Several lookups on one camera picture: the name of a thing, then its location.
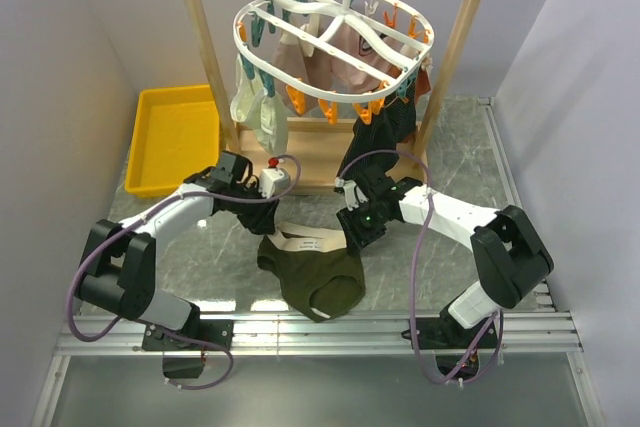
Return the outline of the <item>aluminium mounting rail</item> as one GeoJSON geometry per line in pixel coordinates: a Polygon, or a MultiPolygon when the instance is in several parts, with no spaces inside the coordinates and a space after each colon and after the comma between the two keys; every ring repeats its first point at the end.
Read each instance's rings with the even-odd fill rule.
{"type": "MultiPolygon", "coordinates": [[[[401,338],[408,316],[393,311],[360,311],[335,321],[314,323],[291,312],[211,313],[206,320],[232,322],[231,353],[238,356],[405,355],[410,342],[401,338]]],[[[121,321],[104,338],[85,343],[68,328],[59,335],[58,356],[143,355],[144,327],[121,321]]],[[[501,351],[573,353],[582,344],[569,313],[507,313],[501,351]]]]}

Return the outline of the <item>black striped hanging underwear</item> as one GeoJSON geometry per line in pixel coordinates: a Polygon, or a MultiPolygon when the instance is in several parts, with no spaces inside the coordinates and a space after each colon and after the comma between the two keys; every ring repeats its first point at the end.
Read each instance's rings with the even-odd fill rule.
{"type": "Polygon", "coordinates": [[[415,88],[410,86],[405,97],[389,95],[385,106],[374,115],[369,124],[360,118],[353,126],[353,139],[338,168],[344,168],[360,155],[374,150],[396,150],[416,130],[415,88]]]}

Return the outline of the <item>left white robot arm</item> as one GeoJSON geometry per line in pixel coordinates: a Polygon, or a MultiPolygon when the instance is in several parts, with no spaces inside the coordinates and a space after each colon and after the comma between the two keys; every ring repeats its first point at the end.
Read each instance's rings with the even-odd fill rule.
{"type": "Polygon", "coordinates": [[[254,235],[274,233],[275,211],[289,184],[280,158],[254,173],[248,158],[224,151],[215,165],[188,176],[145,211],[119,222],[96,222],[70,285],[67,316],[82,301],[116,321],[142,323],[180,349],[204,344],[200,308],[158,287],[159,259],[177,237],[219,212],[233,214],[254,235]]]}

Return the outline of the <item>rust orange hanging underwear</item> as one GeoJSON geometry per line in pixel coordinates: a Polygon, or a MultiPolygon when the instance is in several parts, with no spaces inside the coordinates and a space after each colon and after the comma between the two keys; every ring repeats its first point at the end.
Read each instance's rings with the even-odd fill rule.
{"type": "Polygon", "coordinates": [[[417,70],[414,82],[414,106],[417,107],[420,99],[431,91],[431,82],[426,68],[417,70]]]}

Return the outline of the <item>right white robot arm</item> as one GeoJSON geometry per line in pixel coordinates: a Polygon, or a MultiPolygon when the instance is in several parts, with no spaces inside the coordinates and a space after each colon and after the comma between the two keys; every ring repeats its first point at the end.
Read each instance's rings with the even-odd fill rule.
{"type": "Polygon", "coordinates": [[[350,252],[358,253],[398,221],[427,226],[473,255],[477,281],[444,307],[419,319],[414,331],[422,350],[468,346],[490,316],[512,309],[554,269],[554,262],[526,212],[514,205],[498,210],[470,204],[405,177],[394,181],[371,166],[352,180],[336,179],[346,206],[337,214],[350,252]]]}

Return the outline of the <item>white round clip hanger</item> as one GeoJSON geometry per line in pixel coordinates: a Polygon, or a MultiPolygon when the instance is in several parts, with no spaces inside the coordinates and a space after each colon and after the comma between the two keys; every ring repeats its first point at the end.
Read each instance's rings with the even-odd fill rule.
{"type": "Polygon", "coordinates": [[[298,114],[307,110],[310,98],[317,100],[323,114],[330,123],[337,119],[337,107],[350,103],[364,120],[378,113],[384,99],[393,93],[405,93],[410,81],[417,76],[417,70],[426,68],[434,34],[427,19],[413,7],[399,0],[384,1],[394,12],[403,11],[409,16],[409,29],[402,33],[396,28],[396,18],[386,17],[379,22],[372,13],[360,13],[353,9],[353,0],[256,0],[247,4],[236,15],[234,42],[238,54],[243,58],[245,72],[250,79],[258,73],[263,85],[272,97],[278,93],[284,105],[292,104],[298,114]],[[330,40],[343,24],[356,30],[369,45],[386,61],[395,65],[397,77],[366,65],[347,53],[332,47],[330,40]],[[280,71],[256,55],[262,35],[288,32],[303,42],[321,49],[357,69],[380,80],[377,90],[362,94],[337,93],[321,90],[280,71]]]}

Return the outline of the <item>olive green underwear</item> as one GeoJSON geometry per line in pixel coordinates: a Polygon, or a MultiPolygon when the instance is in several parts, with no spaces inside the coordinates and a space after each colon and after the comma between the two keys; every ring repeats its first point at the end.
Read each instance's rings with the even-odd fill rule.
{"type": "Polygon", "coordinates": [[[263,237],[257,265],[277,277],[291,308],[316,323],[349,313],[366,293],[360,255],[339,230],[283,223],[263,237]]]}

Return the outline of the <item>pale green hanging underwear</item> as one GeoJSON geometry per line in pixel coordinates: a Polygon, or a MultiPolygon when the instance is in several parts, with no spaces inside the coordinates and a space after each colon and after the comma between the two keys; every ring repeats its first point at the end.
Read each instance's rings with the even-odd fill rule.
{"type": "Polygon", "coordinates": [[[236,94],[230,103],[230,114],[252,131],[261,147],[271,155],[284,154],[288,143],[287,108],[281,96],[268,95],[258,73],[250,79],[240,54],[236,57],[236,94]]]}

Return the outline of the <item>wooden clothes rack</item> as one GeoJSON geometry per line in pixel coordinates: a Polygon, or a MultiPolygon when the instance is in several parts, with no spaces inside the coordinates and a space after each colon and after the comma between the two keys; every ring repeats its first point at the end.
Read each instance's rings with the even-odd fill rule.
{"type": "MultiPolygon", "coordinates": [[[[416,155],[420,160],[427,157],[426,150],[480,2],[481,0],[462,0],[438,77],[430,92],[426,112],[418,124],[417,132],[402,149],[405,153],[416,155]]],[[[264,155],[255,148],[257,139],[248,128],[232,119],[230,102],[222,91],[224,84],[221,68],[202,0],[184,0],[184,3],[196,35],[210,90],[218,108],[226,145],[233,152],[244,153],[256,161],[264,155]]],[[[409,29],[408,14],[403,11],[394,12],[384,1],[353,0],[352,7],[360,13],[372,13],[374,19],[379,22],[384,21],[386,17],[394,16],[397,30],[405,33],[409,29]]],[[[296,156],[302,165],[301,182],[295,187],[294,192],[297,195],[326,195],[333,187],[330,177],[337,171],[339,157],[347,148],[349,122],[340,118],[339,108],[342,105],[351,105],[353,108],[354,106],[350,103],[338,105],[337,119],[330,123],[316,99],[308,99],[306,105],[306,112],[299,114],[298,118],[287,118],[288,127],[293,131],[293,138],[287,145],[288,151],[296,156]]]]}

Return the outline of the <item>pink hanging underwear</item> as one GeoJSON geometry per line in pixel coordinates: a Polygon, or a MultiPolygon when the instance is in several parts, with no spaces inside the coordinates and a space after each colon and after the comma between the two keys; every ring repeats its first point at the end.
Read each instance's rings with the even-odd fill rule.
{"type": "MultiPolygon", "coordinates": [[[[398,76],[398,68],[382,58],[368,41],[349,25],[341,25],[330,44],[390,77],[398,76]]],[[[380,85],[379,79],[288,32],[282,32],[271,57],[271,64],[289,76],[321,90],[339,87],[349,94],[362,94],[377,90],[380,85]]]]}

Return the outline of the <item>yellow plastic bin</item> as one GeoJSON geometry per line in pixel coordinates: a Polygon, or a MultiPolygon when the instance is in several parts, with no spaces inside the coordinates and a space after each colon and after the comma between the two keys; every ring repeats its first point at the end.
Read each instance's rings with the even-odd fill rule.
{"type": "Polygon", "coordinates": [[[207,84],[143,90],[124,189],[140,198],[168,195],[214,165],[219,151],[219,115],[207,84]]]}

